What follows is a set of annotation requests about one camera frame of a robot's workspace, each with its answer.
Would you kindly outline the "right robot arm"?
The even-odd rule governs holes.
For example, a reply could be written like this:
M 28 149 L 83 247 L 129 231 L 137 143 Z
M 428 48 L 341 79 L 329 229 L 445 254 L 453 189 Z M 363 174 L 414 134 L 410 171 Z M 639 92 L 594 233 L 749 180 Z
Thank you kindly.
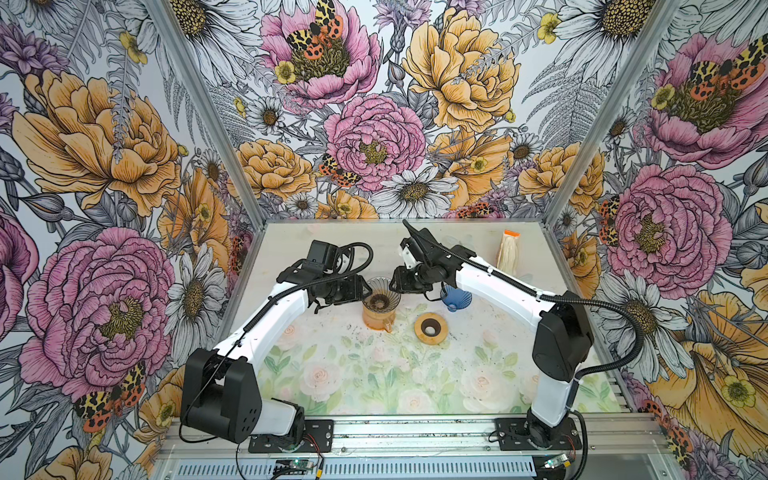
M 576 373 L 594 343 L 581 298 L 533 287 L 466 247 L 448 248 L 428 229 L 408 221 L 403 225 L 409 236 L 400 243 L 403 264 L 393 272 L 391 290 L 421 294 L 436 284 L 451 286 L 486 300 L 534 332 L 532 358 L 539 382 L 524 423 L 511 436 L 534 448 L 553 447 L 572 430 L 568 415 L 578 390 Z

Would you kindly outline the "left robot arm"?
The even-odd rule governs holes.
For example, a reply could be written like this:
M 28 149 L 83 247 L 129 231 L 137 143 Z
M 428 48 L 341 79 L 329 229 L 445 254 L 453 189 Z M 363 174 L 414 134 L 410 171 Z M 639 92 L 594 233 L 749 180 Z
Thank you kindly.
M 305 436 L 304 409 L 263 396 L 257 380 L 262 363 L 287 327 L 311 304 L 328 307 L 370 295 L 362 266 L 327 273 L 298 261 L 285 269 L 266 300 L 234 333 L 187 360 L 180 422 L 212 438 L 240 444 L 271 436 L 293 447 Z

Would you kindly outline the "clear grey glass dripper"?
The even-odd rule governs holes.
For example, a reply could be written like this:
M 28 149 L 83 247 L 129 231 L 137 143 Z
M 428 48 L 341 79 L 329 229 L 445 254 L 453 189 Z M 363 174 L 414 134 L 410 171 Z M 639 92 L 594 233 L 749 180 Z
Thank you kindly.
M 390 289 L 390 279 L 386 277 L 374 277 L 367 280 L 368 286 L 371 288 L 371 294 L 368 295 L 364 302 L 373 303 L 376 300 L 387 299 L 394 304 L 396 308 L 399 306 L 401 295 Z

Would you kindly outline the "coffee filter pack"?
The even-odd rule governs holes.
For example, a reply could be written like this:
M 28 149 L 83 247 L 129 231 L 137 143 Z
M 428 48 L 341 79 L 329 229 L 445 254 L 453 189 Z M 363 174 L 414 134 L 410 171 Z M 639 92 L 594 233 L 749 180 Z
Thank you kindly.
M 498 254 L 496 268 L 503 273 L 515 276 L 519 259 L 520 234 L 511 230 L 503 232 Z

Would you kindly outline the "aluminium frame rail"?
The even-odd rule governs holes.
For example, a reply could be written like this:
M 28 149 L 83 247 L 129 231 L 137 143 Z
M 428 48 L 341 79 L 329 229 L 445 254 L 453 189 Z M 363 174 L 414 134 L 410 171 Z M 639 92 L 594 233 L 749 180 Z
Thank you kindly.
M 191 431 L 170 435 L 154 479 L 681 479 L 647 414 L 587 413 L 549 450 L 512 440 L 494 415 L 315 417 L 320 450 L 282 451 L 254 437 L 235 445 Z

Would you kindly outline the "orange glass carafe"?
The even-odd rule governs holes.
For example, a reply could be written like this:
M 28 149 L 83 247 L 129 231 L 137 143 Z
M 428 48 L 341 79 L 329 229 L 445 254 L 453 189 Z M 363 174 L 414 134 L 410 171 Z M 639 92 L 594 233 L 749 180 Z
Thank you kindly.
M 395 319 L 396 306 L 387 299 L 363 303 L 362 320 L 370 329 L 391 333 Z

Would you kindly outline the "blue glass dripper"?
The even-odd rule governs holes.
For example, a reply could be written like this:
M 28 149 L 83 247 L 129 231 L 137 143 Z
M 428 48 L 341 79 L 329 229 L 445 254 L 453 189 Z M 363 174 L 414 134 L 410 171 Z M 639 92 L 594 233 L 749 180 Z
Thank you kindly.
M 449 312 L 457 312 L 468 308 L 472 302 L 472 294 L 468 291 L 454 288 L 450 285 L 441 287 L 440 300 Z

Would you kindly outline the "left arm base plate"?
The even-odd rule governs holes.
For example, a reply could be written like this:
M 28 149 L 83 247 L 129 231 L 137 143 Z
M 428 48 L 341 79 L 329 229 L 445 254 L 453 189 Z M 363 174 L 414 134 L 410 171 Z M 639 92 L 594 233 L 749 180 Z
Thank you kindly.
M 304 421 L 300 434 L 252 435 L 247 451 L 252 454 L 330 453 L 334 427 L 333 420 L 308 419 Z

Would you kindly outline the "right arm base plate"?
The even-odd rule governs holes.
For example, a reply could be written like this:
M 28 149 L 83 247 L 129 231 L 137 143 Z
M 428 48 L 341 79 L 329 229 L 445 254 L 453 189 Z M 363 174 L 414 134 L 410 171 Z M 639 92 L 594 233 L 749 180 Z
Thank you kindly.
M 536 419 L 505 417 L 494 420 L 495 434 L 502 451 L 575 451 L 582 439 L 571 417 L 550 427 Z

